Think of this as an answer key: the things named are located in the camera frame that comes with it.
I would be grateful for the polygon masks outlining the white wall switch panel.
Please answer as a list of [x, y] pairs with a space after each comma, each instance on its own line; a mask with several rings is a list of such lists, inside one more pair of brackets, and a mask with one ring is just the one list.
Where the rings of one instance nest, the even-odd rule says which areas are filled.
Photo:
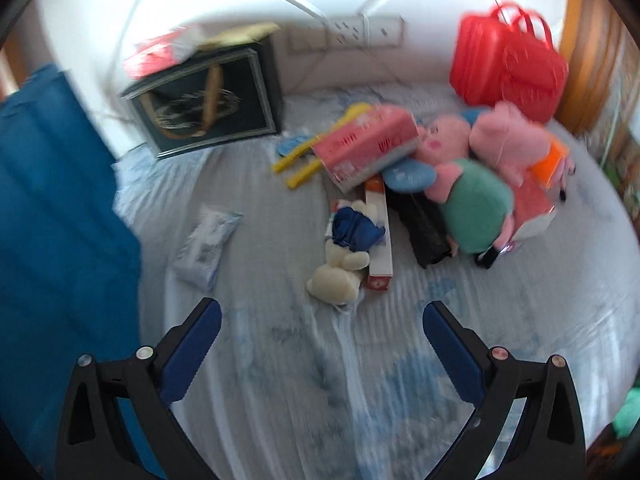
[[288, 50], [293, 54], [307, 54], [328, 50], [329, 40], [326, 26], [316, 22], [289, 24], [286, 28]]

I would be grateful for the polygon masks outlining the blue plastic crate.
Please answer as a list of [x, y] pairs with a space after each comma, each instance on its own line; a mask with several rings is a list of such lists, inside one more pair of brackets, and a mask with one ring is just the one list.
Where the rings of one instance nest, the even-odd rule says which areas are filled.
[[47, 478], [77, 359], [140, 344], [141, 246], [114, 157], [52, 65], [1, 105], [1, 416]]

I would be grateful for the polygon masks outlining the pink pig plush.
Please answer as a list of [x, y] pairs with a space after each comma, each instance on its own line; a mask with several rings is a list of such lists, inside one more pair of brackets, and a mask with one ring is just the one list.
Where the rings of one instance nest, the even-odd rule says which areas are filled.
[[519, 188], [526, 170], [550, 151], [548, 131], [525, 117], [515, 104], [498, 102], [480, 114], [469, 136], [470, 149], [485, 165]]

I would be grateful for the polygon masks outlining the red plastic suitcase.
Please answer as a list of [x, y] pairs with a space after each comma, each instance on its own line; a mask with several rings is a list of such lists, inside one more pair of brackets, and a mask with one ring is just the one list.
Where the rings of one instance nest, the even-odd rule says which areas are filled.
[[466, 104], [508, 101], [545, 124], [558, 109], [567, 78], [568, 64], [537, 11], [505, 1], [484, 14], [463, 14], [449, 82]]

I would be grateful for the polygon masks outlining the white plush with blue clothes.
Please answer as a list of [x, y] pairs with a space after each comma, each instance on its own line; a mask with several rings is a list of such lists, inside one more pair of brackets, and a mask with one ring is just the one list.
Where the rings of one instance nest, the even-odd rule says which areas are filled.
[[360, 296], [371, 263], [371, 248], [385, 234], [375, 204], [339, 200], [326, 230], [326, 262], [307, 281], [308, 294], [336, 310], [347, 310]]

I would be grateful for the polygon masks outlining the pink tissue pack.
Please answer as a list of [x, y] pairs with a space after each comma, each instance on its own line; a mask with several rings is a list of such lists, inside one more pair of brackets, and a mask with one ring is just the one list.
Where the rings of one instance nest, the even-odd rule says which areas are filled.
[[413, 114], [378, 105], [330, 132], [312, 150], [335, 186], [347, 193], [412, 154], [419, 141]]
[[186, 25], [171, 29], [138, 44], [134, 53], [124, 61], [125, 74], [134, 80], [151, 76], [162, 70], [186, 62], [204, 40], [200, 25]]
[[556, 216], [556, 208], [546, 191], [526, 174], [521, 186], [511, 186], [514, 195], [512, 243], [524, 242], [542, 234]]

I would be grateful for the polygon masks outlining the red white long box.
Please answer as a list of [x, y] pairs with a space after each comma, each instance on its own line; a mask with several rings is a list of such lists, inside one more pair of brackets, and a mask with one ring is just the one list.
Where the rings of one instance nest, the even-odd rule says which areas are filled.
[[370, 249], [370, 266], [367, 288], [384, 292], [390, 288], [394, 276], [392, 243], [390, 242], [390, 222], [386, 204], [384, 182], [380, 176], [370, 178], [364, 184], [364, 197], [368, 205], [374, 205], [378, 212], [376, 225], [385, 230], [383, 237]]

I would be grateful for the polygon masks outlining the white wet wipes packet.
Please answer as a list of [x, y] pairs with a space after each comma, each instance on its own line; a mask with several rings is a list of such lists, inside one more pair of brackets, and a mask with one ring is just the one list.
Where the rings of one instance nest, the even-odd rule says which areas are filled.
[[178, 278], [206, 292], [212, 290], [224, 245], [242, 218], [227, 208], [201, 205], [172, 264]]

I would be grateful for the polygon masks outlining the dark green gift bag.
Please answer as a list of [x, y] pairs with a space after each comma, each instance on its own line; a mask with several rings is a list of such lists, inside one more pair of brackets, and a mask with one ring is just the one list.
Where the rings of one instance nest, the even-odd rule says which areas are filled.
[[283, 96], [270, 35], [198, 52], [122, 92], [158, 159], [278, 134]]

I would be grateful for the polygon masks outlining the white wall power socket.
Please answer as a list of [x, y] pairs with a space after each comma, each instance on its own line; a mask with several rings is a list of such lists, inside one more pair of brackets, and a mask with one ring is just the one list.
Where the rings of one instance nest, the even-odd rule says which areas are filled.
[[361, 15], [328, 18], [326, 32], [329, 50], [362, 49], [367, 45], [366, 25]]

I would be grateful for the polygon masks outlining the blue round disc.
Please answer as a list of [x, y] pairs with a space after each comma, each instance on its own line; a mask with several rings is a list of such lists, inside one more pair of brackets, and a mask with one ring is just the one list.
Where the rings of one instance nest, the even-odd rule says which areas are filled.
[[311, 139], [312, 136], [305, 136], [304, 134], [285, 136], [277, 145], [277, 153], [280, 157], [288, 156], [288, 154], [290, 154], [294, 150], [294, 148], [298, 148]]

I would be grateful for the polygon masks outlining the orange-dress pig plush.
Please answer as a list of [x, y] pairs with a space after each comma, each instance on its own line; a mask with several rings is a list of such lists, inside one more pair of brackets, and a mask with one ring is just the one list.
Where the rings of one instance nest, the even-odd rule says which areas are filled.
[[549, 151], [544, 159], [529, 168], [534, 180], [545, 190], [559, 189], [559, 199], [566, 202], [566, 179], [575, 173], [575, 162], [570, 148], [549, 133]]

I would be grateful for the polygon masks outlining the black folded umbrella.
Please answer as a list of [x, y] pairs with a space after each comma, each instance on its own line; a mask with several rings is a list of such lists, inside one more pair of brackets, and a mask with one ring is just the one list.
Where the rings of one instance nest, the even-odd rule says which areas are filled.
[[388, 206], [407, 229], [418, 265], [426, 269], [452, 256], [452, 248], [438, 206], [423, 192], [406, 194], [385, 188]]

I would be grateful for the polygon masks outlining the green-dress pig plush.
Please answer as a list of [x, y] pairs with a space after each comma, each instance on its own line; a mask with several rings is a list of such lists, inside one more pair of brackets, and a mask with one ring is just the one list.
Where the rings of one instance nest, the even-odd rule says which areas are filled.
[[514, 232], [514, 194], [492, 170], [468, 158], [434, 167], [436, 180], [425, 190], [436, 203], [448, 236], [460, 252], [501, 252]]

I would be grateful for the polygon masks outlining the pink-face pig plush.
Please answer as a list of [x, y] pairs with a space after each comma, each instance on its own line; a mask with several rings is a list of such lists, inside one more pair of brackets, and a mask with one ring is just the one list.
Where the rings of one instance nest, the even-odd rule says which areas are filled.
[[442, 115], [419, 127], [420, 143], [413, 156], [424, 164], [438, 166], [470, 154], [471, 126], [458, 114]]

